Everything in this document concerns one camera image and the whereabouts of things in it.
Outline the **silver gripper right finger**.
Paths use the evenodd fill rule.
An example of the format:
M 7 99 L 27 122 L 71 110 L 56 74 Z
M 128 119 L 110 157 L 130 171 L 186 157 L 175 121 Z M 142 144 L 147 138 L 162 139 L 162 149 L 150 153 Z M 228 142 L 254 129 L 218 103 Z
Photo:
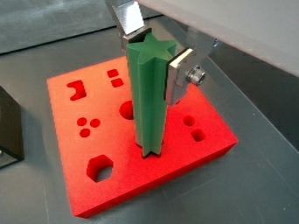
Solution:
M 187 47 L 174 56 L 167 64 L 164 100 L 175 105 L 187 93 L 188 85 L 198 87 L 206 78 L 202 61 L 219 45 L 219 40 L 208 34 L 188 28 Z

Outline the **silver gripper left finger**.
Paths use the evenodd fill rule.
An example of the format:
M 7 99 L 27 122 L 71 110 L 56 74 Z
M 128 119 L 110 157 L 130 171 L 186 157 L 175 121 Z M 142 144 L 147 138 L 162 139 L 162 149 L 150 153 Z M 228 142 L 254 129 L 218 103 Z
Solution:
M 116 23 L 123 50 L 130 43 L 143 42 L 152 32 L 143 20 L 139 3 L 135 0 L 106 0 L 107 8 Z

